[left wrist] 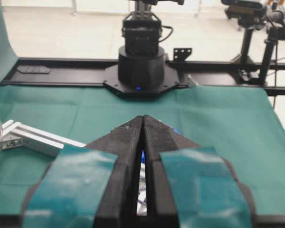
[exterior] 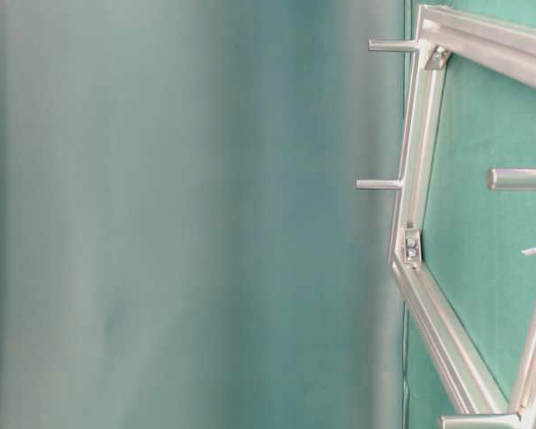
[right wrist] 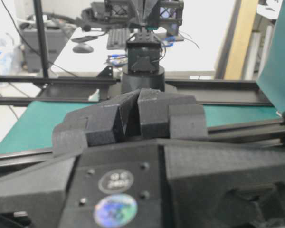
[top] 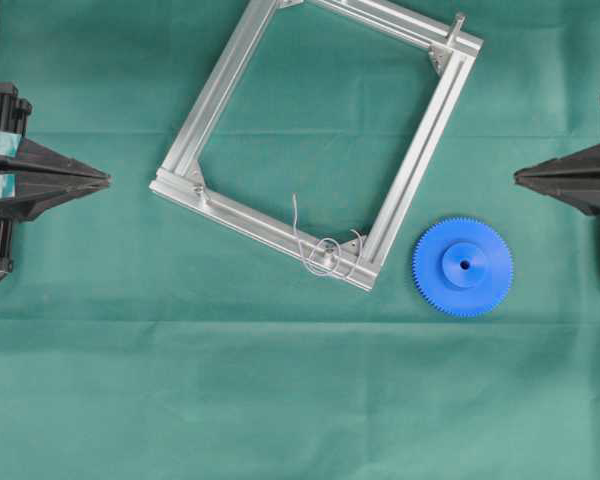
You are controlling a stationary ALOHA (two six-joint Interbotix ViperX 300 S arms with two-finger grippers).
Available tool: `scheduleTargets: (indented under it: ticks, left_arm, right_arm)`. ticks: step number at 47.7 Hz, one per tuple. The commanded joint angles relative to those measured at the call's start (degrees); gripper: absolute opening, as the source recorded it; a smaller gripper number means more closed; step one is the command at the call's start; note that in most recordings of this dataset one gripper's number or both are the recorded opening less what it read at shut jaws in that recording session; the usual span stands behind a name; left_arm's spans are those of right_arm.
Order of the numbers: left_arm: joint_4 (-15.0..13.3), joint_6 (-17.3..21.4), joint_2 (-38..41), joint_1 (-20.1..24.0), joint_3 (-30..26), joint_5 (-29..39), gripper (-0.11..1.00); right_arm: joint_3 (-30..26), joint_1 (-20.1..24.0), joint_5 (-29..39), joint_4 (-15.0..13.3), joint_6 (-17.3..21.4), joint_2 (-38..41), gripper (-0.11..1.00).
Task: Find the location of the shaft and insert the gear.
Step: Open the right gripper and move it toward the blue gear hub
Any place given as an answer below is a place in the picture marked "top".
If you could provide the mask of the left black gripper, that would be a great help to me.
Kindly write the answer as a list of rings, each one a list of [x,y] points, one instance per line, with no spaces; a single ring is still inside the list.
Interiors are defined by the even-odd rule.
[[[107,173],[25,138],[31,111],[13,84],[0,83],[0,273],[12,270],[12,219],[33,221],[46,210],[110,186]]]

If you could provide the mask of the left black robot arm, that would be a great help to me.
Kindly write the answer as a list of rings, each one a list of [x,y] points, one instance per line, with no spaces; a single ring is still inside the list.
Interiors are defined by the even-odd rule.
[[[31,103],[0,83],[0,281],[13,270],[15,225],[104,190],[111,177],[26,137]]]

